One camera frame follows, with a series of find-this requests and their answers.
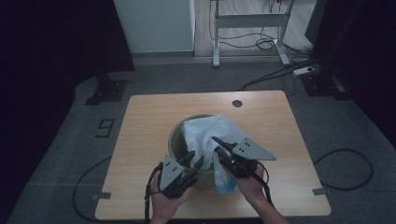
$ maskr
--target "black curtain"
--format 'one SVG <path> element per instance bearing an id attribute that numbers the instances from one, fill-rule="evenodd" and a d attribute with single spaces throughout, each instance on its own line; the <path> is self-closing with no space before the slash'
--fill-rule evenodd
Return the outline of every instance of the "black curtain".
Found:
<path id="1" fill-rule="evenodd" d="M 0 222 L 61 127 L 75 87 L 134 70 L 112 0 L 0 2 Z"/>

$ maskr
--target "wall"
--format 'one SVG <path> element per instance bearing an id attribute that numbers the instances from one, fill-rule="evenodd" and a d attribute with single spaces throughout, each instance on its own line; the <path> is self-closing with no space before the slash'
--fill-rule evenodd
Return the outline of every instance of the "wall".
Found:
<path id="1" fill-rule="evenodd" d="M 193 51 L 192 0 L 114 0 L 114 3 L 132 53 Z"/>

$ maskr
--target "human hand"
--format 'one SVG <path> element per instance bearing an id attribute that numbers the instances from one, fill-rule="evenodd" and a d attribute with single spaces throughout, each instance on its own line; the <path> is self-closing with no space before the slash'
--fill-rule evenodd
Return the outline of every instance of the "human hand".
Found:
<path id="1" fill-rule="evenodd" d="M 157 223 L 166 223 L 171 219 L 178 207 L 186 202 L 191 195 L 192 188 L 187 189 L 183 195 L 178 198 L 178 199 L 169 199 L 162 193 L 160 193 L 158 189 L 158 175 L 160 174 L 160 171 L 158 171 L 151 183 L 150 186 L 150 191 L 153 193 L 151 195 L 151 201 L 152 201 L 152 219 L 151 219 L 151 224 L 157 224 Z"/>
<path id="2" fill-rule="evenodd" d="M 262 166 L 257 164 L 255 173 L 262 178 L 264 174 L 264 169 Z M 264 193 L 262 192 L 262 184 L 260 184 L 252 176 L 248 178 L 238 178 L 236 181 L 239 190 L 242 192 L 248 202 L 251 203 L 254 199 L 265 198 Z"/>

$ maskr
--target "power strip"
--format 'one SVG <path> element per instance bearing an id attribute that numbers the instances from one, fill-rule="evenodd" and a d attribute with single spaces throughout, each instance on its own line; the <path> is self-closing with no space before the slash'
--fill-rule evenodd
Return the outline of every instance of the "power strip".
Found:
<path id="1" fill-rule="evenodd" d="M 315 72 L 315 69 L 313 67 L 309 66 L 309 67 L 305 67 L 305 68 L 296 69 L 293 71 L 293 74 L 295 76 L 300 76 L 300 75 L 309 75 L 314 72 Z"/>

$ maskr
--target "human arm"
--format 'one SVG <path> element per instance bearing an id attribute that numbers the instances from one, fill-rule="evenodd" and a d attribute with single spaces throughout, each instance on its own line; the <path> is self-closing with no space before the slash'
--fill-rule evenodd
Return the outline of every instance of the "human arm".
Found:
<path id="1" fill-rule="evenodd" d="M 169 199 L 159 192 L 157 172 L 150 185 L 151 201 L 152 201 L 152 218 L 150 224 L 164 224 L 171 219 L 178 207 L 186 202 L 191 195 L 192 188 L 187 189 L 178 199 Z"/>
<path id="2" fill-rule="evenodd" d="M 263 168 L 258 164 L 256 174 L 263 175 Z M 289 224 L 289 222 L 268 203 L 262 192 L 262 185 L 253 177 L 238 178 L 237 184 L 239 190 L 245 196 L 246 200 L 259 214 L 262 222 L 265 224 Z"/>

